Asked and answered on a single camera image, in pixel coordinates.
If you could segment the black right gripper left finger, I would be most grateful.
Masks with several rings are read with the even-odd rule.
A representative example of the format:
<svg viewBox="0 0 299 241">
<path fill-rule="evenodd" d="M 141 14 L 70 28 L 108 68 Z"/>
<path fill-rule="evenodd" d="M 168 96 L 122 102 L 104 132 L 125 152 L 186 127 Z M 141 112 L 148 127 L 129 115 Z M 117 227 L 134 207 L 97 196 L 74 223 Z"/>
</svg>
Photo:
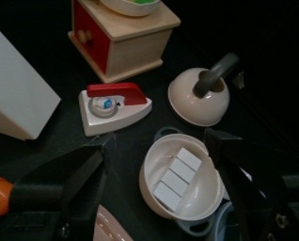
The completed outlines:
<svg viewBox="0 0 299 241">
<path fill-rule="evenodd" d="M 10 191 L 15 241 L 92 241 L 114 136 L 94 137 L 25 174 Z"/>
</svg>

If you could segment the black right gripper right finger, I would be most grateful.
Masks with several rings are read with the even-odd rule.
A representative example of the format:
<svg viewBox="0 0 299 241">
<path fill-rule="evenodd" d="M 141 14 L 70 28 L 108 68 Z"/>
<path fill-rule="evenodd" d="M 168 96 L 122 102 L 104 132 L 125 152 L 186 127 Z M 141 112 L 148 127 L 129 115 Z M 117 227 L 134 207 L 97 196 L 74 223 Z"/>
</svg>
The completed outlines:
<svg viewBox="0 0 299 241">
<path fill-rule="evenodd" d="M 204 130 L 242 241 L 299 241 L 299 157 Z"/>
</svg>

